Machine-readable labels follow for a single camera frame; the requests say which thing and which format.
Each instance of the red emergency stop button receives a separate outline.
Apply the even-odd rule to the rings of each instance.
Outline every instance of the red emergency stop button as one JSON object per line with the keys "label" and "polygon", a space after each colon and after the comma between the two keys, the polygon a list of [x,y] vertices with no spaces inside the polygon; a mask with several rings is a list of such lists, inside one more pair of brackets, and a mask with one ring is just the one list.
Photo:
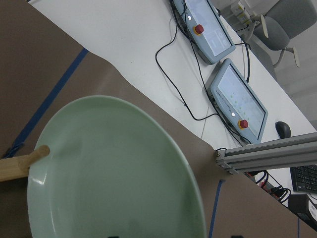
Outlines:
{"label": "red emergency stop button", "polygon": [[248,128],[249,124],[247,120],[240,120],[238,121],[238,126],[240,127],[240,129],[245,129]]}
{"label": "red emergency stop button", "polygon": [[200,35],[204,32],[204,28],[201,24],[198,24],[197,26],[194,27],[194,32],[196,35]]}

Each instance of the wooden stick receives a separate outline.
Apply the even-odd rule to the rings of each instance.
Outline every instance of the wooden stick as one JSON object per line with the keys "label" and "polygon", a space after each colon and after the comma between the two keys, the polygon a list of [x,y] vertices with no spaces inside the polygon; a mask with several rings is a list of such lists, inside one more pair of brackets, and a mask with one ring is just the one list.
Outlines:
{"label": "wooden stick", "polygon": [[47,145],[42,145],[29,155],[0,160],[0,182],[27,177],[29,167],[49,153],[50,148]]}

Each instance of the computer mouse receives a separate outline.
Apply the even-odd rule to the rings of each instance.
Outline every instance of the computer mouse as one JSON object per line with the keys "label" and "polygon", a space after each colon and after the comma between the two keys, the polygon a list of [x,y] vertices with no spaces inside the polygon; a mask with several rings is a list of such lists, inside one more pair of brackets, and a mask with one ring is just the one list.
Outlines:
{"label": "computer mouse", "polygon": [[279,138],[284,139],[291,137],[291,128],[289,128],[289,125],[285,122],[278,121],[277,123],[275,123],[275,128],[279,135]]}

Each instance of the blue tape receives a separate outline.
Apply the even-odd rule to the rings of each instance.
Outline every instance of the blue tape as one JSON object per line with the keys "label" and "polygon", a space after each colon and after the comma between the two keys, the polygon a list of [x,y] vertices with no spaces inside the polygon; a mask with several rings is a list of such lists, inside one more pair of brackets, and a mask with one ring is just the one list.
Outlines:
{"label": "blue tape", "polygon": [[225,180],[219,180],[218,187],[217,187],[217,192],[216,192],[216,198],[214,199],[214,204],[213,204],[213,211],[212,211],[212,216],[211,216],[211,223],[210,223],[210,229],[209,229],[209,238],[212,238],[212,233],[213,233],[213,227],[214,227],[214,221],[216,218],[216,212],[217,212],[217,205],[218,205],[218,200],[219,200],[219,195],[220,195],[220,189],[221,185],[225,182]]}
{"label": "blue tape", "polygon": [[68,82],[69,78],[72,76],[73,72],[77,69],[78,65],[81,63],[81,61],[84,59],[87,53],[88,53],[88,50],[83,48],[82,51],[78,54],[78,56],[68,67],[64,75],[60,78],[60,80],[57,82],[55,87],[44,99],[40,107],[37,109],[37,111],[31,117],[29,122],[25,125],[23,130],[17,136],[12,147],[7,151],[4,158],[13,157],[15,153],[23,146],[26,138],[29,136],[29,134],[34,129],[36,124],[39,122],[39,120],[41,119],[43,114],[46,112],[46,110],[50,107],[50,105],[52,104],[54,99],[57,97],[59,92],[62,90],[62,88],[65,86],[65,84]]}
{"label": "blue tape", "polygon": [[297,238],[301,238],[301,227],[299,217],[297,218]]}

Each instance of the black cable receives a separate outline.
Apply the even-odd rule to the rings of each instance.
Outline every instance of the black cable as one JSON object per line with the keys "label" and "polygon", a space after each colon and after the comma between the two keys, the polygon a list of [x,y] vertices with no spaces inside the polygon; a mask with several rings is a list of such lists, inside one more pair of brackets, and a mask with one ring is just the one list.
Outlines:
{"label": "black cable", "polygon": [[251,49],[251,46],[249,43],[238,43],[238,44],[234,44],[235,46],[239,46],[239,45],[247,45],[249,47],[249,49]]}
{"label": "black cable", "polygon": [[[186,3],[185,3],[185,5],[184,5],[184,12],[185,12],[185,31],[187,31],[186,7],[187,7],[187,6],[186,6]],[[192,47],[192,50],[193,50],[193,53],[194,53],[194,56],[195,56],[195,59],[196,59],[196,62],[197,62],[197,66],[198,66],[198,69],[199,69],[199,75],[200,75],[200,78],[201,78],[201,80],[202,80],[202,83],[203,83],[203,86],[204,86],[204,89],[205,89],[205,93],[206,93],[206,95],[207,95],[209,101],[211,102],[211,98],[210,98],[210,96],[209,96],[209,94],[208,94],[208,91],[207,91],[207,88],[206,88],[206,85],[205,85],[205,82],[204,82],[204,79],[203,79],[203,76],[202,76],[202,72],[201,72],[201,69],[200,69],[200,64],[199,64],[199,61],[198,61],[196,52],[195,52],[195,50],[194,50],[192,41],[190,40],[189,42],[190,42],[190,45],[191,45],[191,47]],[[240,141],[239,141],[232,133],[234,133],[234,134],[240,136],[241,138],[245,139],[246,141],[248,141],[248,142],[251,144],[251,142],[250,142],[247,138],[245,138],[245,137],[239,135],[238,133],[234,132],[234,131],[228,126],[228,124],[225,122],[225,120],[220,116],[218,110],[216,109],[216,107],[213,105],[212,102],[211,102],[211,104],[212,104],[213,108],[215,109],[216,114],[220,117],[222,123],[225,125],[225,127],[227,128],[227,130],[229,131],[229,133],[233,136],[233,138],[235,138],[235,140],[236,140],[241,146],[243,146],[243,145],[240,143]]]}
{"label": "black cable", "polygon": [[247,60],[248,60],[248,76],[247,76],[246,81],[247,81],[247,83],[249,83],[249,81],[250,81],[250,55],[249,55],[248,46],[249,46],[250,49],[251,49],[251,46],[250,46],[248,43],[246,43],[242,38],[241,38],[241,40],[243,41],[243,43],[238,43],[238,44],[235,44],[235,45],[236,45],[236,46],[238,46],[238,45],[244,45],[244,46],[246,47]]}
{"label": "black cable", "polygon": [[269,193],[270,195],[272,194],[275,194],[278,190],[280,190],[281,188],[283,188],[283,186],[278,186],[278,187],[275,187],[274,190],[272,190],[272,188],[270,189],[271,192]]}
{"label": "black cable", "polygon": [[317,201],[317,198],[313,197],[311,193],[309,195],[312,197],[312,199],[315,199]]}
{"label": "black cable", "polygon": [[258,181],[256,181],[256,183],[261,182],[264,179],[264,177],[266,176],[265,171],[261,171],[261,172],[263,172],[263,176]]}
{"label": "black cable", "polygon": [[[158,53],[159,53],[162,49],[164,49],[165,47],[171,45],[171,44],[175,41],[175,39],[176,39],[176,34],[177,34],[177,29],[180,28],[180,26],[179,26],[179,19],[181,18],[181,16],[182,16],[183,14],[185,14],[186,7],[187,7],[187,6],[186,6],[186,3],[185,3],[185,4],[184,4],[184,12],[178,17],[177,20],[175,19],[175,20],[176,20],[176,31],[175,31],[174,38],[172,39],[171,42],[169,42],[168,44],[162,46],[162,47],[156,52],[156,54],[155,54],[156,63],[157,63],[157,65],[159,66],[160,70],[163,72],[163,74],[167,77],[167,79],[169,80],[169,82],[170,82],[170,83],[174,86],[174,88],[177,90],[179,96],[181,97],[181,99],[182,99],[182,101],[183,101],[183,103],[184,103],[184,106],[187,108],[187,110],[189,111],[190,115],[192,116],[192,118],[193,118],[194,120],[205,120],[205,119],[207,119],[207,118],[209,118],[209,117],[211,117],[211,116],[218,115],[219,118],[220,118],[220,120],[221,120],[222,123],[224,124],[224,126],[227,128],[227,130],[228,130],[229,133],[231,134],[231,136],[232,136],[241,146],[243,146],[243,145],[240,143],[240,141],[239,141],[232,133],[234,133],[234,134],[240,136],[241,138],[245,139],[246,141],[248,141],[248,142],[251,144],[251,142],[250,142],[247,138],[245,138],[245,137],[243,137],[243,136],[237,134],[236,132],[234,132],[234,131],[229,127],[229,125],[225,122],[225,120],[220,116],[220,114],[219,114],[218,110],[216,109],[216,107],[214,106],[214,104],[211,102],[211,98],[210,98],[210,96],[208,95],[208,92],[207,92],[207,89],[206,89],[206,85],[205,85],[205,83],[204,83],[204,80],[203,80],[203,77],[202,77],[202,74],[201,74],[201,69],[200,69],[199,61],[198,61],[198,59],[197,59],[197,56],[196,56],[194,47],[193,47],[193,42],[192,42],[192,40],[190,39],[190,37],[188,36],[188,34],[187,34],[186,32],[183,32],[183,31],[182,31],[183,34],[184,34],[184,36],[190,41],[190,44],[191,44],[192,50],[193,50],[193,52],[194,52],[194,55],[195,55],[195,59],[196,59],[198,68],[199,68],[200,77],[201,77],[201,80],[202,80],[202,82],[203,82],[203,86],[204,86],[206,95],[207,95],[207,97],[209,98],[209,100],[210,100],[210,102],[211,102],[213,108],[215,109],[216,113],[215,113],[215,114],[211,114],[211,115],[209,115],[209,116],[207,116],[207,117],[204,117],[204,118],[202,118],[202,119],[197,119],[197,118],[195,118],[194,115],[192,114],[191,110],[190,110],[189,107],[187,106],[187,104],[186,104],[186,102],[185,102],[183,96],[181,95],[180,91],[178,90],[177,86],[176,86],[176,85],[172,82],[172,80],[168,77],[168,75],[165,73],[165,71],[163,70],[163,68],[161,67],[161,65],[160,65],[159,62],[158,62],[158,58],[157,58]],[[185,17],[185,30],[184,30],[184,31],[187,31],[187,18],[186,18],[186,17]]]}
{"label": "black cable", "polygon": [[280,203],[283,203],[283,202],[287,201],[289,199],[289,196],[292,194],[292,191],[290,189],[285,188],[285,190],[289,191],[289,194],[288,194],[287,198],[285,198],[283,201],[279,200]]}
{"label": "black cable", "polygon": [[280,186],[283,187],[283,185],[281,185],[272,175],[270,175],[269,173],[268,173],[268,175],[269,175],[278,185],[280,185]]}
{"label": "black cable", "polygon": [[[177,22],[179,21],[179,19],[181,18],[181,16],[182,16],[184,13],[185,13],[185,12],[183,12],[183,13],[178,17]],[[177,29],[178,29],[178,25],[176,24],[176,31],[175,31],[174,38],[172,39],[171,42],[169,42],[168,44],[162,46],[162,47],[155,53],[155,61],[156,61],[157,65],[158,65],[158,67],[160,68],[160,70],[161,70],[161,71],[163,72],[163,74],[167,77],[167,79],[169,80],[169,82],[170,82],[170,83],[174,86],[174,88],[177,90],[177,92],[178,92],[179,96],[181,97],[181,99],[182,99],[182,101],[183,101],[185,107],[187,108],[188,112],[190,113],[190,115],[192,116],[192,118],[193,118],[194,120],[205,120],[205,119],[207,119],[207,118],[210,118],[211,116],[219,115],[219,114],[217,114],[217,113],[214,113],[214,114],[211,114],[211,115],[209,115],[209,116],[207,116],[207,117],[204,117],[204,118],[201,118],[201,119],[197,119],[197,118],[193,115],[193,113],[191,112],[191,110],[189,109],[187,103],[185,102],[185,99],[183,98],[183,96],[182,96],[182,94],[180,93],[180,91],[179,91],[179,89],[177,88],[177,86],[176,86],[176,85],[173,83],[173,81],[168,77],[168,75],[165,73],[165,71],[163,70],[163,68],[161,67],[161,65],[160,65],[159,62],[158,62],[158,54],[159,54],[159,52],[160,52],[161,50],[163,50],[165,47],[171,45],[171,44],[175,41],[176,35],[177,35]]]}
{"label": "black cable", "polygon": [[281,200],[287,195],[287,190],[286,189],[282,188],[281,190],[284,191],[284,192],[283,192],[282,196],[278,199],[279,202],[281,202]]}
{"label": "black cable", "polygon": [[197,45],[195,41],[193,41],[192,39],[190,39],[190,36],[185,33],[184,29],[182,29],[181,25],[179,24],[179,21],[177,20],[177,17],[176,17],[176,14],[175,14],[175,11],[177,11],[177,9],[174,8],[174,4],[172,3],[173,0],[169,0],[169,2],[170,2],[170,5],[171,5],[171,7],[172,7],[172,12],[173,12],[173,15],[174,15],[174,19],[175,19],[175,21],[176,21],[176,24],[177,24],[179,30],[183,33],[183,35],[184,35],[188,40],[190,40],[193,44]]}
{"label": "black cable", "polygon": [[249,25],[247,25],[247,27],[245,27],[245,28],[242,28],[242,29],[240,29],[240,30],[237,30],[236,33],[237,33],[238,31],[245,30],[245,29],[247,29],[248,27],[249,27]]}
{"label": "black cable", "polygon": [[[212,10],[212,6],[210,5],[209,1],[206,0],[206,2],[208,3],[209,7],[210,7],[211,10]],[[220,16],[221,16],[221,11],[220,11],[218,8],[216,8],[216,10],[217,10],[217,12],[218,12],[218,16],[220,17]]]}
{"label": "black cable", "polygon": [[261,188],[264,188],[264,186],[266,185],[266,183],[268,182],[268,172],[266,170],[264,170],[265,174],[266,174],[266,178],[264,183],[261,185]]}
{"label": "black cable", "polygon": [[216,149],[216,151],[219,151],[219,150],[227,150],[227,148],[221,147],[219,149]]}

